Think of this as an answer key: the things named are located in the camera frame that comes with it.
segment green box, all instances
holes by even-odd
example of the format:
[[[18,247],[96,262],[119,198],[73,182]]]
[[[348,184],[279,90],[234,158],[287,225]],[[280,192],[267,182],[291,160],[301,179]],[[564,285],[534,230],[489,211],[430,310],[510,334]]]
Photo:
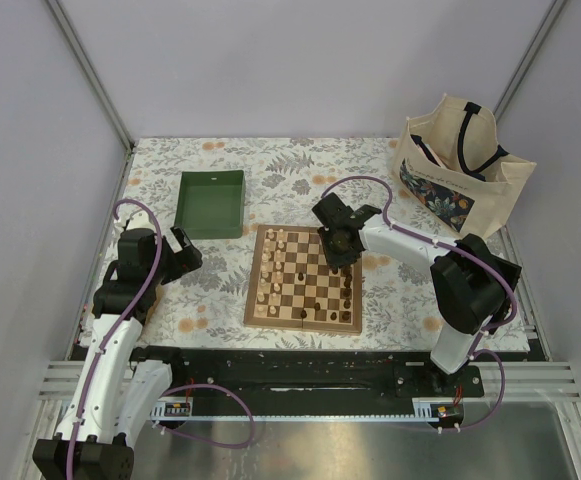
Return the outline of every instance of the green box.
[[[245,195],[243,170],[183,172],[174,224],[192,240],[239,238]]]

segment black bag strap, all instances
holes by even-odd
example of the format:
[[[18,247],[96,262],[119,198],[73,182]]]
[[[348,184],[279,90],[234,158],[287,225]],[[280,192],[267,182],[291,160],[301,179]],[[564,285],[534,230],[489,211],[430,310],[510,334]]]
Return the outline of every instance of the black bag strap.
[[[459,139],[457,141],[457,156],[459,158],[459,165],[461,166],[461,170],[466,175],[470,175],[471,177],[477,178],[479,180],[485,181],[485,177],[481,175],[486,168],[492,165],[494,162],[499,160],[501,157],[505,157],[508,155],[508,152],[504,150],[504,148],[499,145],[497,147],[497,151],[495,154],[486,160],[479,168],[475,168],[474,170],[470,170],[466,165],[466,158],[463,155],[463,145],[466,139],[466,130],[468,130],[468,124],[470,123],[470,119],[472,115],[477,115],[481,107],[476,103],[468,102],[466,103],[466,108],[464,111],[466,112],[466,116],[463,119],[463,123],[461,124],[461,128],[459,129]]]

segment wooden chessboard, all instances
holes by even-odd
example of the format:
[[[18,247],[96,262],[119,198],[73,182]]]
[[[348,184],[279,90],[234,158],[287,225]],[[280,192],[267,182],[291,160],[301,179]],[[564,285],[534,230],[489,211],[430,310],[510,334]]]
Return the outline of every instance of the wooden chessboard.
[[[361,278],[361,261],[328,267],[315,227],[260,225],[245,324],[359,334]]]

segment metal floor panel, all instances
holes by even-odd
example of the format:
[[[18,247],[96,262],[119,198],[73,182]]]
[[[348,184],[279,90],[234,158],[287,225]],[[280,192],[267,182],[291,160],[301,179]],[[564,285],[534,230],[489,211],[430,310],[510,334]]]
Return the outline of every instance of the metal floor panel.
[[[471,417],[487,411],[467,406]],[[242,441],[240,422],[191,422],[184,431]],[[547,404],[505,404],[482,428],[438,436],[380,423],[260,424],[248,450],[161,436],[150,424],[136,445],[133,480],[575,479],[559,419]]]

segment table surface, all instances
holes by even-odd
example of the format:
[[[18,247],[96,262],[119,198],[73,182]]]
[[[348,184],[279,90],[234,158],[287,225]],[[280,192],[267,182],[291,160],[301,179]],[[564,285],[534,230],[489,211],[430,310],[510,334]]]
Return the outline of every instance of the table surface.
[[[232,240],[197,240],[203,266],[165,286],[140,345],[183,348],[430,350],[442,318],[428,276],[389,257],[363,254],[363,332],[358,336],[245,327],[243,323],[257,225],[318,226],[311,212],[327,186],[349,175],[373,175],[395,192],[390,216],[424,231],[451,231],[390,178],[396,140],[389,138],[146,138],[139,141],[124,197],[144,202],[156,214],[167,238],[177,208],[182,171],[242,169],[246,175],[243,236]],[[378,184],[351,181],[337,188],[353,206],[383,206]],[[488,246],[502,253],[497,233]],[[111,240],[98,274],[101,282],[115,258]],[[82,322],[81,345],[89,345],[93,318]],[[520,318],[482,342],[499,351],[527,351]]]

